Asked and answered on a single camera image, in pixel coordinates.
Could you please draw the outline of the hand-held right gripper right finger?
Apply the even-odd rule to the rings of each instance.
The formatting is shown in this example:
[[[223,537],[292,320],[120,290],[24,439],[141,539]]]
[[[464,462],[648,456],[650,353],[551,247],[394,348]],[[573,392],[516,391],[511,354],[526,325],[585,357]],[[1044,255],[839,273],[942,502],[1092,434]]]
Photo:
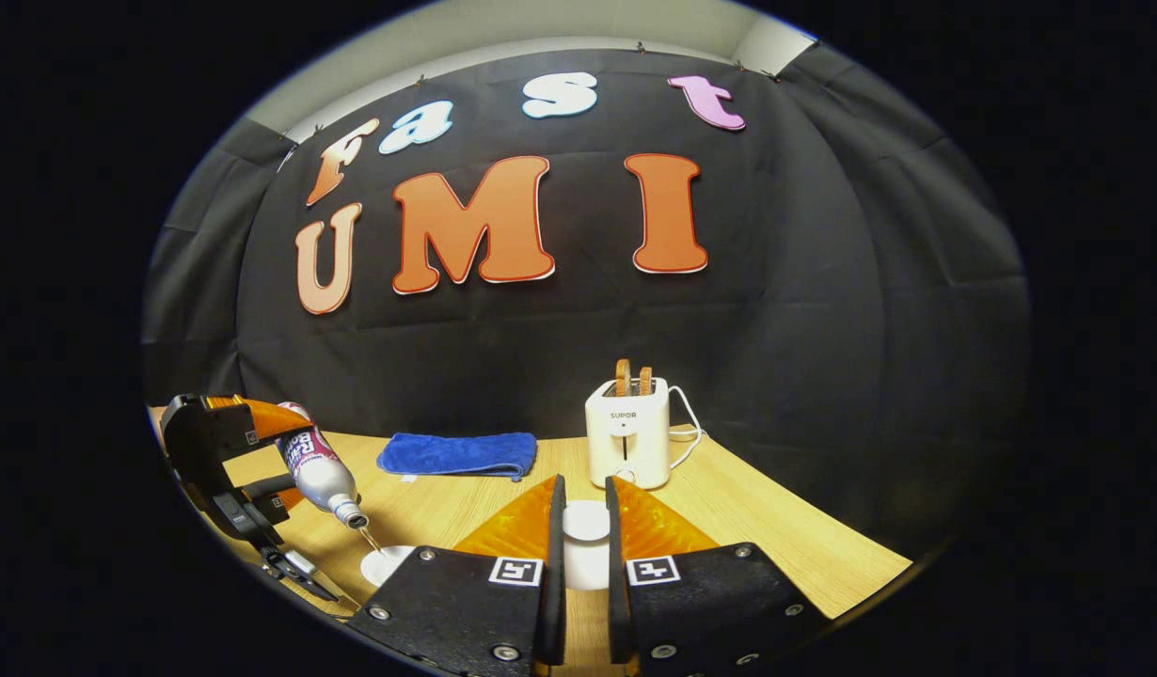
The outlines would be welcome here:
[[[609,476],[609,638],[629,676],[760,676],[831,618],[756,543],[720,544]]]

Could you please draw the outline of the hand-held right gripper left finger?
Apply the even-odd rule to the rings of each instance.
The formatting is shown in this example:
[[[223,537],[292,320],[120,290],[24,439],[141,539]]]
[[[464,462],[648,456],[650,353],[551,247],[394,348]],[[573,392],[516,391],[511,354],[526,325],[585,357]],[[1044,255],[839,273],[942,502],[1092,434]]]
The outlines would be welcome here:
[[[412,550],[347,625],[445,676],[547,676],[565,653],[565,506],[552,476],[454,549]]]

